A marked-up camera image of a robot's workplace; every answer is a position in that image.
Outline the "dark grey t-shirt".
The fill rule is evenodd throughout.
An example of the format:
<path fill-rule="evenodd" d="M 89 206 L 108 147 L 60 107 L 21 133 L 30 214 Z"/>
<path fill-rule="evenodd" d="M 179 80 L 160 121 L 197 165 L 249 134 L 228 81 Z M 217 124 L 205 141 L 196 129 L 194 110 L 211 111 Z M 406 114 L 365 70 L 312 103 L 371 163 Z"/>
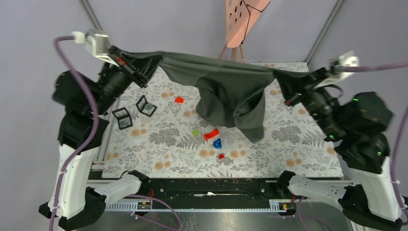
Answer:
<path fill-rule="evenodd" d="M 238 128 L 252 143 L 264 137 L 265 88 L 282 78 L 286 94 L 294 89 L 297 78 L 307 74 L 185 53 L 131 53 L 135 58 L 154 55 L 162 57 L 160 67 L 171 81 L 198 89 L 198 115 L 215 126 Z"/>

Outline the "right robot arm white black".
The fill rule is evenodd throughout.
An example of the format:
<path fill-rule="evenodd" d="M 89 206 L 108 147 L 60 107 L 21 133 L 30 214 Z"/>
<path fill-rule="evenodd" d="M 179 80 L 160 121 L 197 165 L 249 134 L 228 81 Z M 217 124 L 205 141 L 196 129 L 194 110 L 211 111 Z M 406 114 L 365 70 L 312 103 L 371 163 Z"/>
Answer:
<path fill-rule="evenodd" d="M 342 75 L 378 71 L 381 67 L 332 66 L 310 73 L 275 71 L 285 105 L 301 103 L 325 134 L 325 141 L 339 142 L 335 152 L 354 174 L 352 184 L 328 185 L 284 171 L 276 182 L 282 198 L 304 196 L 339 209 L 356 224 L 381 231 L 398 231 L 408 204 L 396 188 L 393 170 L 396 150 L 384 131 L 392 112 L 375 92 L 362 92 L 340 105 L 326 87 L 334 87 Z"/>

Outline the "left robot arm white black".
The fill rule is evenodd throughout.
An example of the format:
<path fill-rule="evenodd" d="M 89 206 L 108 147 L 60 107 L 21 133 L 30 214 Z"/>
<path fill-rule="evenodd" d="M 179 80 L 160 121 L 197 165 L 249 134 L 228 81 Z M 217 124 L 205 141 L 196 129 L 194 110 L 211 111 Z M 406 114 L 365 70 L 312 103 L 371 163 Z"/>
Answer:
<path fill-rule="evenodd" d="M 162 61 L 162 54 L 136 54 L 112 46 L 98 81 L 73 68 L 59 75 L 53 100 L 65 107 L 57 140 L 59 172 L 51 199 L 39 207 L 50 221 L 58 218 L 60 230 L 75 231 L 95 223 L 106 207 L 134 194 L 149 192 L 149 178 L 131 170 L 105 186 L 87 185 L 95 151 L 101 146 L 109 121 L 108 110 L 135 83 L 147 87 Z"/>

